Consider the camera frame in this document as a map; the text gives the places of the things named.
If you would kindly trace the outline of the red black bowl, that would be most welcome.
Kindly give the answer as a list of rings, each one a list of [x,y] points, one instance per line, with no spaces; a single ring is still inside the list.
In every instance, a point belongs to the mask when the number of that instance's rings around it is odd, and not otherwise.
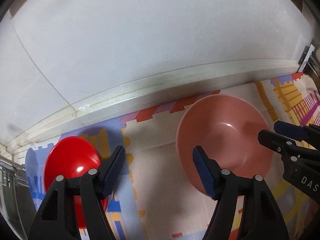
[[[81,137],[66,137],[50,151],[44,166],[44,188],[49,190],[58,175],[66,179],[80,177],[102,161],[98,151]]]

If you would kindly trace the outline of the pink bowl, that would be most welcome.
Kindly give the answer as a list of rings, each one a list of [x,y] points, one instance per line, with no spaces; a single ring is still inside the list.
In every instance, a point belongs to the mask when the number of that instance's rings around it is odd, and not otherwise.
[[[215,94],[193,103],[176,133],[176,152],[191,185],[205,192],[193,162],[196,146],[237,176],[267,176],[273,151],[259,144],[258,133],[263,129],[268,129],[263,115],[240,98]]]

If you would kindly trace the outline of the stainless steel sink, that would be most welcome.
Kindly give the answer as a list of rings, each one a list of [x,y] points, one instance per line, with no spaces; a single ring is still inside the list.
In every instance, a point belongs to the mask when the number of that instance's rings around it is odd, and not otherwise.
[[[1,156],[1,239],[27,239],[35,215],[24,166]]]

